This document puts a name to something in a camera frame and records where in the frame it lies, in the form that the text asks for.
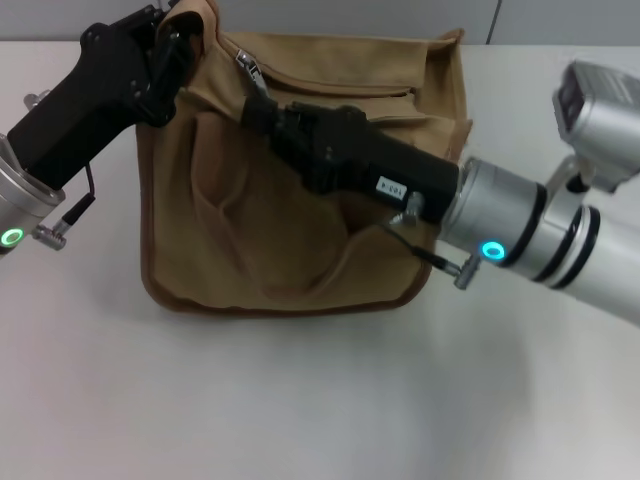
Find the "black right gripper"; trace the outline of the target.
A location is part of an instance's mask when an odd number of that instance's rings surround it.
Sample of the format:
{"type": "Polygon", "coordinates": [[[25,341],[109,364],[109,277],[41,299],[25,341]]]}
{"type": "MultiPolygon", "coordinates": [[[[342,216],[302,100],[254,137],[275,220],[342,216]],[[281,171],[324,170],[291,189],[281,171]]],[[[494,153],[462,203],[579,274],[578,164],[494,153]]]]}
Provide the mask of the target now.
{"type": "Polygon", "coordinates": [[[419,218],[438,224],[457,190],[457,165],[386,135],[352,106],[294,103],[281,109],[255,96],[245,100],[241,125],[268,138],[274,153],[316,194],[353,191],[403,211],[418,193],[419,218]]]}

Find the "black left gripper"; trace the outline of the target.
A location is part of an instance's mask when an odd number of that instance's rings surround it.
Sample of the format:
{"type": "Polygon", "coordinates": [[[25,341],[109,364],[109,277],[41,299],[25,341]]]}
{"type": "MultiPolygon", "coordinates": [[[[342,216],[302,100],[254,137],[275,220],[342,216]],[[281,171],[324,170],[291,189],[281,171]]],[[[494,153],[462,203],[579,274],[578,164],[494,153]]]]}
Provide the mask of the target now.
{"type": "Polygon", "coordinates": [[[60,190],[130,126],[168,123],[194,74],[202,31],[171,24],[159,41],[166,15],[147,5],[82,33],[74,68],[7,134],[27,174],[60,190]]]}

